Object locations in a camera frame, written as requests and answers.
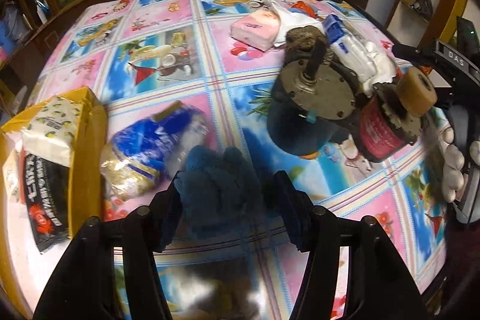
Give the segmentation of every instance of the pink tissue pack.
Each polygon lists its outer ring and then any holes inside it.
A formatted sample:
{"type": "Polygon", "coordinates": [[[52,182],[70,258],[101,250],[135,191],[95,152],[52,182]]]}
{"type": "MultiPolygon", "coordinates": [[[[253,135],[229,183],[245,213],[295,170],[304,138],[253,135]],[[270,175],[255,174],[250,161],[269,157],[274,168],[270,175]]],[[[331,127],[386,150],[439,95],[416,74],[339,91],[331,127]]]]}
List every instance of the pink tissue pack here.
{"type": "Polygon", "coordinates": [[[242,43],[268,51],[277,37],[280,19],[270,10],[257,10],[231,25],[230,35],[242,43]]]}

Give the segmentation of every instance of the red label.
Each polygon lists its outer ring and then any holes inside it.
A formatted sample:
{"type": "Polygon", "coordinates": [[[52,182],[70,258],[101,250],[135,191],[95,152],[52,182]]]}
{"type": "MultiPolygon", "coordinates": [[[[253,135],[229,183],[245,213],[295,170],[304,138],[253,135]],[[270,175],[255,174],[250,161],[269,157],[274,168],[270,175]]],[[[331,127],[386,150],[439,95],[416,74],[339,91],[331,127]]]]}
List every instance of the red label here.
{"type": "Polygon", "coordinates": [[[376,96],[361,111],[360,139],[365,148],[379,159],[387,157],[404,145],[385,122],[376,96]]]}

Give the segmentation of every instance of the blue fuzzy cloth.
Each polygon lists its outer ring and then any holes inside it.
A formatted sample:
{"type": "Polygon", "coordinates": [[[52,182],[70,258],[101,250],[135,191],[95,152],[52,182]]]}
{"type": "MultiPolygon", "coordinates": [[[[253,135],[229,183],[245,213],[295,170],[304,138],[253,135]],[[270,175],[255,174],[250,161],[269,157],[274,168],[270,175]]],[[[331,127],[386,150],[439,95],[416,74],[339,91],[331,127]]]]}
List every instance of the blue fuzzy cloth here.
{"type": "Polygon", "coordinates": [[[262,191],[253,167],[235,147],[223,155],[203,146],[194,147],[179,172],[175,187],[180,193],[183,218],[197,238],[207,238],[251,221],[262,209],[262,191]]]}

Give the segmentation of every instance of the tan wheel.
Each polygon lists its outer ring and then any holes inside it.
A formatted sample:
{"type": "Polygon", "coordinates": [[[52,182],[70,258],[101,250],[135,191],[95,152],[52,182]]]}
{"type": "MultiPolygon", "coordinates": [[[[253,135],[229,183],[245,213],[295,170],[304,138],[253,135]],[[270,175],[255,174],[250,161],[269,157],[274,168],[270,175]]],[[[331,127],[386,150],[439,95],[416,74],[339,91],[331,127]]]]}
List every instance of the tan wheel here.
{"type": "Polygon", "coordinates": [[[437,93],[428,76],[410,67],[397,85],[403,107],[414,117],[422,117],[437,102],[437,93]]]}

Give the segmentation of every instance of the screw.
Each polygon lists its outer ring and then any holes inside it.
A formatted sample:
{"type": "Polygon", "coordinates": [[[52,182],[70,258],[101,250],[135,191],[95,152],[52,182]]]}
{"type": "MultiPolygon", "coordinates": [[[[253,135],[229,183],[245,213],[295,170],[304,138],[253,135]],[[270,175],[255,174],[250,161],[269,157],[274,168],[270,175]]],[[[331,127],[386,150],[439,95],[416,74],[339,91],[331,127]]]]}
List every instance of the screw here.
{"type": "Polygon", "coordinates": [[[315,205],[311,211],[314,212],[317,216],[323,216],[326,213],[327,209],[325,209],[323,206],[315,205]]]}
{"type": "Polygon", "coordinates": [[[373,216],[365,216],[364,220],[369,226],[374,226],[377,223],[377,219],[373,216]]]}
{"type": "Polygon", "coordinates": [[[150,212],[150,208],[147,205],[143,205],[137,209],[137,215],[146,216],[150,212]]]}
{"type": "Polygon", "coordinates": [[[100,219],[97,216],[92,216],[87,218],[87,220],[85,221],[85,224],[87,224],[87,226],[96,226],[99,222],[100,222],[100,219]]]}

